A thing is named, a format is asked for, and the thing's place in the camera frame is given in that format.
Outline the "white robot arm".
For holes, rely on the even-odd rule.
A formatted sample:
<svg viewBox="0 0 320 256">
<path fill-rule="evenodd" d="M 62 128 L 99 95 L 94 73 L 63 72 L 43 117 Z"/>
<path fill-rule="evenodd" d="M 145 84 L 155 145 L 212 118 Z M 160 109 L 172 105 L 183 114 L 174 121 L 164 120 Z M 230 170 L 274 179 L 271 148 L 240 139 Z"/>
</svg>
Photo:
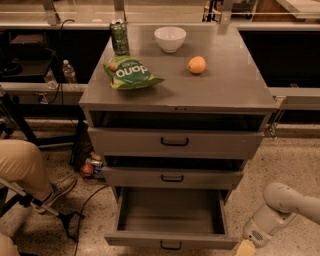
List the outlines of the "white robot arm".
<svg viewBox="0 0 320 256">
<path fill-rule="evenodd" d="M 243 227 L 242 241 L 235 256 L 254 256 L 280 230 L 294 225 L 302 217 L 320 224 L 320 199 L 303 195 L 278 182 L 263 190 L 264 203 Z"/>
</svg>

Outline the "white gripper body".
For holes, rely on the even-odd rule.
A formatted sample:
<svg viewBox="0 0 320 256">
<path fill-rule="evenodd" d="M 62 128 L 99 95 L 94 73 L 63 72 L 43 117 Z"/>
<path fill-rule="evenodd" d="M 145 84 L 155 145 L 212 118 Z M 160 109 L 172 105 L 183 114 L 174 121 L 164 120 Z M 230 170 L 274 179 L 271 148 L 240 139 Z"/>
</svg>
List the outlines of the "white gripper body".
<svg viewBox="0 0 320 256">
<path fill-rule="evenodd" d="M 281 229 L 281 214 L 254 214 L 244 225 L 243 237 L 251 240 L 258 248 L 266 246 Z"/>
</svg>

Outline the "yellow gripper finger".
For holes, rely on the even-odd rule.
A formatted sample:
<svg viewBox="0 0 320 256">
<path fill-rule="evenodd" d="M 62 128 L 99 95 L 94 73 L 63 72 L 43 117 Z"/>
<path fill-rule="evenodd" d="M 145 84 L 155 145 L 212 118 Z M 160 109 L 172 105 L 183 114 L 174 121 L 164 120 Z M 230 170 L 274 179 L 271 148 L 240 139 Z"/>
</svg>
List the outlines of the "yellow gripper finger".
<svg viewBox="0 0 320 256">
<path fill-rule="evenodd" d="M 242 240 L 239 247 L 237 248 L 235 256 L 254 256 L 256 247 L 250 240 Z"/>
</svg>

